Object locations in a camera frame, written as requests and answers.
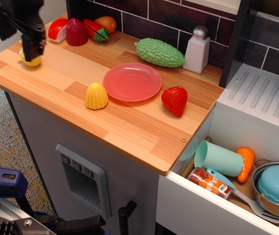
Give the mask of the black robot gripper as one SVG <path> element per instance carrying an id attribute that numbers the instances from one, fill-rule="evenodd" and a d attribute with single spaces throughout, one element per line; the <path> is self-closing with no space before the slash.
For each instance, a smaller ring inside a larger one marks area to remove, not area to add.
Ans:
<path id="1" fill-rule="evenodd" d="M 43 5 L 42 0 L 0 0 L 0 39 L 4 41 L 21 32 L 27 62 L 42 55 L 46 45 L 45 28 L 39 16 Z"/>

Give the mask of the robot base metal plate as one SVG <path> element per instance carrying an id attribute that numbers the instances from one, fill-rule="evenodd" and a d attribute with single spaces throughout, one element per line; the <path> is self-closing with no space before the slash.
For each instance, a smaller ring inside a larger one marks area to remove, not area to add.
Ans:
<path id="1" fill-rule="evenodd" d="M 0 198 L 0 235 L 53 235 L 46 226 L 39 223 L 10 201 Z"/>

